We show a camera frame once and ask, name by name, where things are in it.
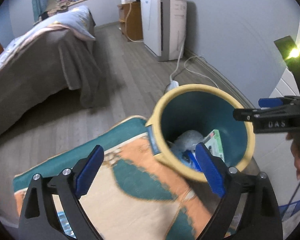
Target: person's hand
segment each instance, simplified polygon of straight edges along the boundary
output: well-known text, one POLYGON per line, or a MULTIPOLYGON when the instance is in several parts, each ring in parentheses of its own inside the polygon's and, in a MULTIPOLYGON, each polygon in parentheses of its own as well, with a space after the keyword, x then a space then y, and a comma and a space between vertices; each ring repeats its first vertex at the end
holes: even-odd
MULTIPOLYGON (((292 140, 293 137, 291 133, 288 133, 286 140, 292 140)), ((294 166, 297 168, 297 180, 300 180, 300 152, 298 150, 297 144, 293 141, 290 147, 291 153, 294 157, 294 166)))

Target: screw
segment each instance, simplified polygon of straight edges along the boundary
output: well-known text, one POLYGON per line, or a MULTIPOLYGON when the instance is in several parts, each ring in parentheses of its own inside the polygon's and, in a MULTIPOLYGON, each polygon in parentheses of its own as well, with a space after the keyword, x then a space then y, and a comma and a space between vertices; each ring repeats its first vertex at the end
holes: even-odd
POLYGON ((70 174, 70 172, 71 172, 71 169, 64 169, 64 170, 62 171, 62 174, 63 174, 63 175, 68 175, 68 174, 70 174))
POLYGON ((259 173, 259 176, 263 179, 266 179, 268 177, 267 174, 263 171, 259 173))
POLYGON ((236 174, 237 173, 237 168, 236 167, 230 167, 229 168, 229 172, 231 173, 231 174, 236 174))
POLYGON ((37 179, 40 178, 40 174, 38 174, 38 173, 37 173, 37 174, 34 174, 32 178, 33 178, 34 180, 37 180, 37 179))

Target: pillow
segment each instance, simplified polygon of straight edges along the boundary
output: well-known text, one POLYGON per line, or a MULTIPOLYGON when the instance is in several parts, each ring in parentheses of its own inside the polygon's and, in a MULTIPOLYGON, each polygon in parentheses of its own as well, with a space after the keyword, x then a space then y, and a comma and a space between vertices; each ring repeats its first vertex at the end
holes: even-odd
POLYGON ((60 0, 48 0, 45 11, 47 12, 47 11, 54 9, 58 2, 60 2, 60 0))

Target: blanket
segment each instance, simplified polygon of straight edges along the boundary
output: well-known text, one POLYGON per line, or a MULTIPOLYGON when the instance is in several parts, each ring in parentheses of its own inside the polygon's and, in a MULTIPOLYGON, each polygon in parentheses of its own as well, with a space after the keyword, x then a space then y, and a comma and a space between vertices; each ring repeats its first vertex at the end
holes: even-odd
POLYGON ((45 32, 58 29, 70 29, 80 40, 94 41, 95 37, 92 36, 87 29, 89 17, 89 8, 83 5, 71 11, 56 14, 40 22, 26 34, 15 38, 9 43, 4 52, 0 54, 0 70, 2 70, 23 47, 45 32))

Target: white appliance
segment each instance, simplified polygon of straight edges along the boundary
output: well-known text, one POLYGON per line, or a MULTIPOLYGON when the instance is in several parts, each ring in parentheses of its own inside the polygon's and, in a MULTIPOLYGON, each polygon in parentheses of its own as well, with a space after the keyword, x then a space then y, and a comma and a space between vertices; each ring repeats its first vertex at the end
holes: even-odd
POLYGON ((145 46, 158 61, 177 59, 186 38, 187 1, 140 1, 145 46))

